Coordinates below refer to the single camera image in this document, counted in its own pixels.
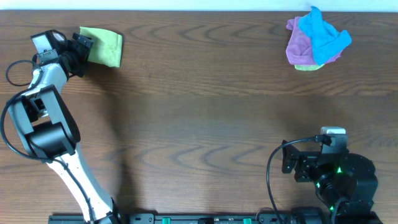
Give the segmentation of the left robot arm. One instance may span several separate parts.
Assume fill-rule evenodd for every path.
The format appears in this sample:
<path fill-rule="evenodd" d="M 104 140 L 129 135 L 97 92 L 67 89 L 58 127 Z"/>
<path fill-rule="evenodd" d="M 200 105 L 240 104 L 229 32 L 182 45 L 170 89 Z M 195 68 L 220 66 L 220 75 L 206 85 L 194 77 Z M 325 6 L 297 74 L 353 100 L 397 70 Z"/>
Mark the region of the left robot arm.
<path fill-rule="evenodd" d="M 24 147 L 14 147 L 1 128 L 5 144 L 26 159 L 47 164 L 63 180 L 78 202 L 83 223 L 122 223 L 116 203 L 86 163 L 78 126 L 60 95 L 74 76 L 82 77 L 93 40 L 74 33 L 71 39 L 57 30 L 31 36 L 37 53 L 28 61 L 32 81 L 5 105 L 1 120 L 10 115 Z"/>

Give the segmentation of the light green cloth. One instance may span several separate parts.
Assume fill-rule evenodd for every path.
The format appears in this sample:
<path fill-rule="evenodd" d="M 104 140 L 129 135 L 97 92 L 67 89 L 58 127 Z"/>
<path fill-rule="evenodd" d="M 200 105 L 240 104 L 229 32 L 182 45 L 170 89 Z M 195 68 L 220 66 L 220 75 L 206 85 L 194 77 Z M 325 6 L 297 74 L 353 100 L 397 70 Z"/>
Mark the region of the light green cloth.
<path fill-rule="evenodd" d="M 88 57 L 89 62 L 111 68 L 121 66 L 122 35 L 110 30 L 91 27 L 80 27 L 80 34 L 89 37 L 94 42 Z"/>

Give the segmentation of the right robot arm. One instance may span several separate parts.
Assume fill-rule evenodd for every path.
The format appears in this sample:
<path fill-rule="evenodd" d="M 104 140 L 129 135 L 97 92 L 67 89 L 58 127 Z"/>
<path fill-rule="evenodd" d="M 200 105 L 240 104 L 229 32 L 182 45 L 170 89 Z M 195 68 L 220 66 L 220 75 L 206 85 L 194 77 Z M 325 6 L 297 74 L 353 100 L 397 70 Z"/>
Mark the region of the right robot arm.
<path fill-rule="evenodd" d="M 296 182 L 311 182 L 330 211 L 331 223 L 380 223 L 373 197 L 378 180 L 373 162 L 350 153 L 345 134 L 319 134 L 320 151 L 299 151 L 282 141 L 282 172 L 295 172 Z"/>

